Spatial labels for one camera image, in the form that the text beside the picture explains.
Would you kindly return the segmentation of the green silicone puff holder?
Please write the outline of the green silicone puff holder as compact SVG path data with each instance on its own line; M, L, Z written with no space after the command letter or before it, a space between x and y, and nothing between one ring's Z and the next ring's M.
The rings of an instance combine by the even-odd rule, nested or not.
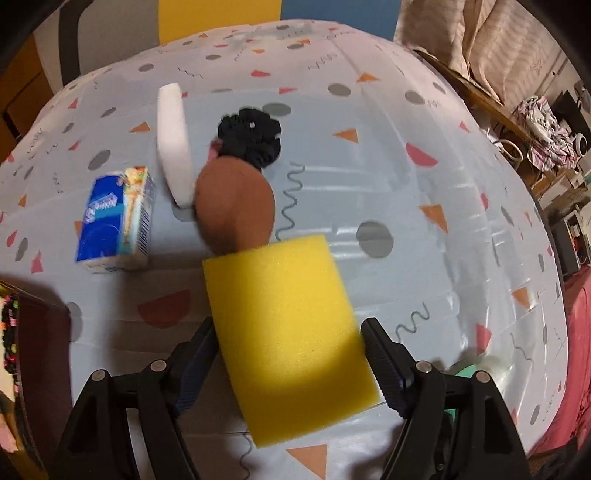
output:
M458 371L456 374L445 374L446 382L446 400L445 400L445 412L448 413L453 420L457 416L457 406L459 401L463 399L468 388L468 382L472 376L476 373L477 366L470 364Z

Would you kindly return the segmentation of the yellow sponge block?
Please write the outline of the yellow sponge block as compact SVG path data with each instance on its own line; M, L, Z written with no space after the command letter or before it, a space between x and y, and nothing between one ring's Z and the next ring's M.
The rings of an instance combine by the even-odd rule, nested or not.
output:
M221 355L256 446L322 430L379 402L325 236L210 258L202 268Z

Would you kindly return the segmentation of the blue tissue pack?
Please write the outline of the blue tissue pack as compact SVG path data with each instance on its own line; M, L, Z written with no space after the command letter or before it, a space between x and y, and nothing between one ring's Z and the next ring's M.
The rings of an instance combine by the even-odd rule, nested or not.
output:
M148 266L155 184L145 166L95 180L86 203L76 263L93 273Z

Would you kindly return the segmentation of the brown makeup sponge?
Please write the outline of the brown makeup sponge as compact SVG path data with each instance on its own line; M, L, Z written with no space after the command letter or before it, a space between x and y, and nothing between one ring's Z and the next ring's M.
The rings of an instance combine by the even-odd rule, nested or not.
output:
M208 161L195 182L194 210L202 239L221 256L270 241L276 203L263 174L236 157Z

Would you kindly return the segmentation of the white foam sponge bar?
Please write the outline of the white foam sponge bar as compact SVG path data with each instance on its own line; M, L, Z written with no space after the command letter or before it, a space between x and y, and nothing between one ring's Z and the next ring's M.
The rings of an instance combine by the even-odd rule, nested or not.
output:
M156 145L170 194L180 209L192 206L195 173L183 97L177 83L163 85L157 97Z

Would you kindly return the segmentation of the black scrunchie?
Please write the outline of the black scrunchie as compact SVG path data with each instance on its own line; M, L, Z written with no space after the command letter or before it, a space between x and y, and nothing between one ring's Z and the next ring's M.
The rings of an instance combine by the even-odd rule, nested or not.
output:
M218 156L235 157L256 170L269 167L280 156L280 122L255 108L225 115L217 127Z

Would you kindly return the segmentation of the gold metal tin box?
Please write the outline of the gold metal tin box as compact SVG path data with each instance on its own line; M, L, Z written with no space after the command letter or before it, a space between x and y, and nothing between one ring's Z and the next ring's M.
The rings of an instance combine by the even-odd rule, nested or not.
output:
M16 294L19 301L17 327L17 375L8 374L1 357L1 372L9 377L13 395L12 416L16 427L17 451L43 476L51 468L60 438L59 404L51 391L51 369L47 340L47 314L43 302L6 284L1 284L3 298Z

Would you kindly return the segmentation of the pink quilted blanket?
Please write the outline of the pink quilted blanket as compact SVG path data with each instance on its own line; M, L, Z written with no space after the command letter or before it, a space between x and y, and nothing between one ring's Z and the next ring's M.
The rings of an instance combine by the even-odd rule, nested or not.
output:
M568 372L566 390L552 424L532 453L541 454L575 438L581 447L590 434L590 267L566 283Z

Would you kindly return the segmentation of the wooden side table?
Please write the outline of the wooden side table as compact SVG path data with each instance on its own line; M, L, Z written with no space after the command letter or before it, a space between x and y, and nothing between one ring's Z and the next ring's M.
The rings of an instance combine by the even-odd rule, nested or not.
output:
M532 148L541 144L504 105L430 53L420 50L416 53L448 81L474 114L488 119L489 127L484 130L499 136L493 143L537 198L567 179L566 169L554 167L542 172L531 162Z

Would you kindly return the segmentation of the crumpled clothes pile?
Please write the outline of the crumpled clothes pile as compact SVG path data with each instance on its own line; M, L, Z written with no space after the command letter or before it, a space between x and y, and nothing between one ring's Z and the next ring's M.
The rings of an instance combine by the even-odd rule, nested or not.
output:
M516 115L534 138L529 160L538 170L575 169L577 154L573 141L567 130L560 126L545 97L531 96L524 99L518 105Z

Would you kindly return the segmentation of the wooden panel cabinet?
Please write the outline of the wooden panel cabinet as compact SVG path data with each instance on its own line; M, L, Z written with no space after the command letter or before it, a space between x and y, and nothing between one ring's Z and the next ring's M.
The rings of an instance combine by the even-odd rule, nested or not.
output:
M33 34L1 71L0 93L0 155L1 161L4 161L54 94L43 70Z

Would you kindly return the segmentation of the pink patterned curtain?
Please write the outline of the pink patterned curtain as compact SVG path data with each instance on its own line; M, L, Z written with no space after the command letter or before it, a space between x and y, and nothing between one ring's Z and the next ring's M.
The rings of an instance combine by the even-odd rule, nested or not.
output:
M533 95L556 100L567 66L551 33L517 1L403 1L394 40L433 55L509 110Z

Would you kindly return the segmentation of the grey yellow blue chair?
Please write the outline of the grey yellow blue chair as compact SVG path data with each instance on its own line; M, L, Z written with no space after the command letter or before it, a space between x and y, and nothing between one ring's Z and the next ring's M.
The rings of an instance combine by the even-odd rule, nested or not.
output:
M400 1L67 1L57 21L63 85L137 53L207 30L276 20L344 23L394 37Z

